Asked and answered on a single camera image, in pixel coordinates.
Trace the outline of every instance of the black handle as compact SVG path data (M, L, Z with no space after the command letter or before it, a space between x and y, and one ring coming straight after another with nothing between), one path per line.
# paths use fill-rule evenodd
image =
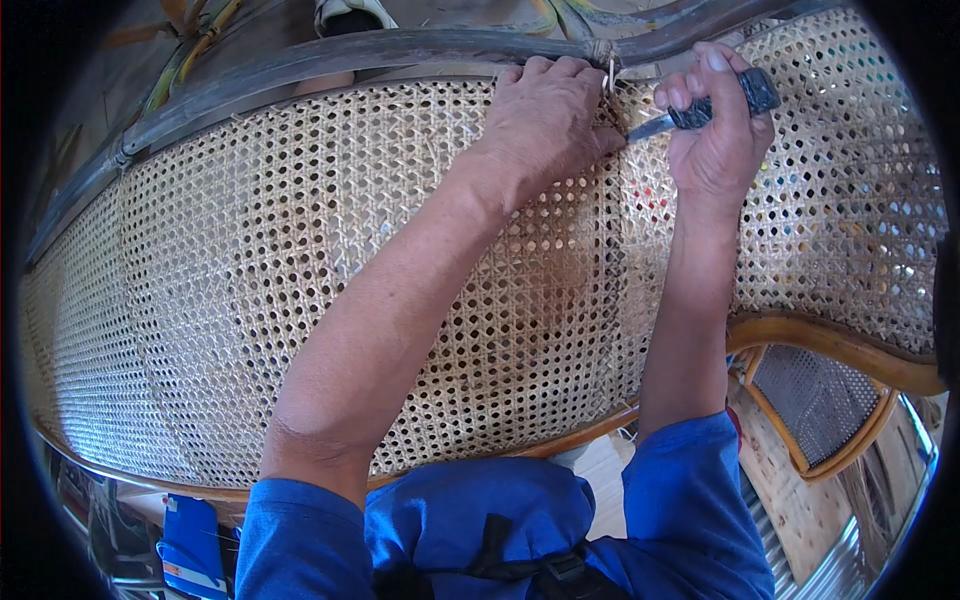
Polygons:
M780 96L777 88L770 80L766 70L758 66L747 69L736 76L747 95L747 105L750 107L750 116L757 116L767 110L773 110L780 105ZM698 130L713 118L713 104L710 98L694 98L690 108L677 112L669 108L670 117L682 130Z

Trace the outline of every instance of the right hand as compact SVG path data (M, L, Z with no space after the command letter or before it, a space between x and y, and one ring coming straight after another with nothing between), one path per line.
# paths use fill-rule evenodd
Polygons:
M674 130L670 175L677 183L678 210L713 227L739 220L743 200L774 140L770 113L750 116L736 78L750 64L730 46L698 42L687 73L672 73L654 90L658 108L690 108L693 98L710 97L713 119L700 130Z

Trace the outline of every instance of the hand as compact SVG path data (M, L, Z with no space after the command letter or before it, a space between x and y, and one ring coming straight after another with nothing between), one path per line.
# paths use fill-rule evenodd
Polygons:
M725 44L698 42L693 50L698 60L687 73L668 75L654 91L654 102L676 110L690 108L693 98L709 96L713 103L713 119L700 130L674 130L669 151L678 210L713 227L739 220L774 127L769 113L750 116L736 78L750 64Z
M592 127L603 78L572 57L532 57L500 74L483 138L470 152L491 160L497 178L516 187L504 196L504 214L624 145L615 129Z

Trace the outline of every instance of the left hand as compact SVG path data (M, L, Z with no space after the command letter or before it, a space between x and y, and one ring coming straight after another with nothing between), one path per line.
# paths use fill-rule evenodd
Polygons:
M624 145L617 130L592 126L603 78L572 57L532 57L500 74L483 138L469 152L491 160L498 177L516 188L504 214Z

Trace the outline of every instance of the woven cane seat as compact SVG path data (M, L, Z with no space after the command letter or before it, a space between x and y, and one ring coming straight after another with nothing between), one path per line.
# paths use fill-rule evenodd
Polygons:
M936 159L853 12L748 40L783 98L732 311L816 315L932 354ZM620 82L598 120L660 112ZM227 120L133 166L27 275L35 422L98 465L248 488L290 361L483 132L489 80L358 86ZM662 135L560 181L470 274L371 476L520 448L636 394L675 214Z

